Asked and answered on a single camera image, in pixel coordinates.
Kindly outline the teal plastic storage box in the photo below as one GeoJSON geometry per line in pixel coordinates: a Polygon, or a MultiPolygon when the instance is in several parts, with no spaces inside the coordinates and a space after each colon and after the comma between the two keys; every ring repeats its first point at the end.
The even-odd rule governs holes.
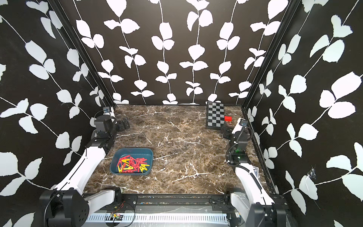
{"type": "Polygon", "coordinates": [[[148,175],[151,172],[152,169],[152,165],[153,165],[153,151],[149,148],[122,148],[120,150],[118,150],[117,152],[115,152],[111,164],[110,164],[110,171],[112,174],[115,175],[124,175],[124,176],[145,176],[148,175]],[[123,164],[123,165],[118,165],[119,159],[121,157],[125,157],[130,155],[130,161],[129,161],[129,165],[127,164],[123,164]],[[148,171],[142,173],[139,170],[139,166],[140,164],[148,164],[150,165],[148,167],[148,171]],[[130,174],[121,174],[119,173],[119,168],[121,168],[122,166],[132,166],[135,169],[134,173],[130,173],[130,174]]]}

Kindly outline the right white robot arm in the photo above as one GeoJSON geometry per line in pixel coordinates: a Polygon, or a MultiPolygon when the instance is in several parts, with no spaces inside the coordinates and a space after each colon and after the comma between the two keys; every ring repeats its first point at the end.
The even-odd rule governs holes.
{"type": "Polygon", "coordinates": [[[289,227],[287,211],[282,198],[273,199],[260,183],[254,166],[246,153],[252,131],[248,122],[239,118],[235,127],[222,127],[224,138],[229,140],[226,163],[234,169],[244,192],[230,193],[230,203],[239,212],[244,227],[289,227]]]}

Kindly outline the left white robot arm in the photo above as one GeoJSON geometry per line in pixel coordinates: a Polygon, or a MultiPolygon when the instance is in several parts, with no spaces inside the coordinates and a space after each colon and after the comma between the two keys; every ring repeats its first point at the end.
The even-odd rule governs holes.
{"type": "Polygon", "coordinates": [[[118,132],[128,129],[127,118],[117,120],[113,107],[105,107],[95,115],[90,142],[77,164],[53,190],[40,196],[42,227],[81,227],[89,215],[117,200],[118,189],[106,189],[88,197],[83,191],[98,164],[114,145],[118,132]]]}

